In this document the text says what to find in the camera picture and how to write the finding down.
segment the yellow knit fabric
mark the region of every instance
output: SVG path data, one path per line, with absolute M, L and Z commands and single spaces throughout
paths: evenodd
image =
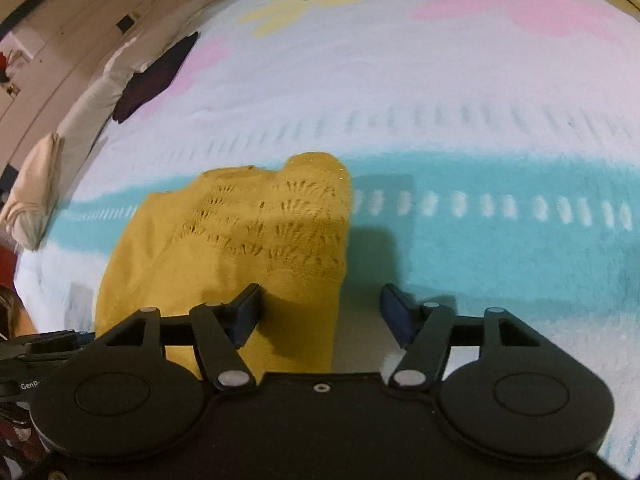
M 144 306 L 179 316 L 258 283 L 262 320 L 240 351 L 252 372 L 328 372 L 350 210 L 348 172 L 324 153 L 294 156 L 280 171 L 208 171 L 152 194 L 111 256 L 96 332 Z M 199 375 L 190 348 L 167 357 Z

